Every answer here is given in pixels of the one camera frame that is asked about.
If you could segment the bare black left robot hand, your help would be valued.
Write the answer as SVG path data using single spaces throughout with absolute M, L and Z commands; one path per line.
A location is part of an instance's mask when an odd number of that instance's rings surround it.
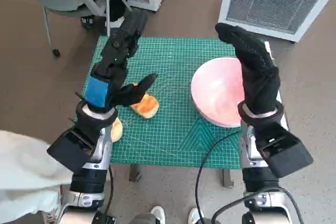
M 109 111 L 117 105 L 139 103 L 157 78 L 156 73 L 144 77 L 138 84 L 124 85 L 128 75 L 128 59 L 137 49 L 138 41 L 148 21 L 144 10 L 132 9 L 121 26 L 111 29 L 101 52 L 101 60 L 92 67 L 85 100 L 98 112 Z

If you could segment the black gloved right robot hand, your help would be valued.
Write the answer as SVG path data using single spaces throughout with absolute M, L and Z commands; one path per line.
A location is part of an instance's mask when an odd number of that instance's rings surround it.
M 239 26 L 217 23 L 218 38 L 235 49 L 243 77 L 245 104 L 255 115 L 274 111 L 280 87 L 279 69 L 265 43 Z

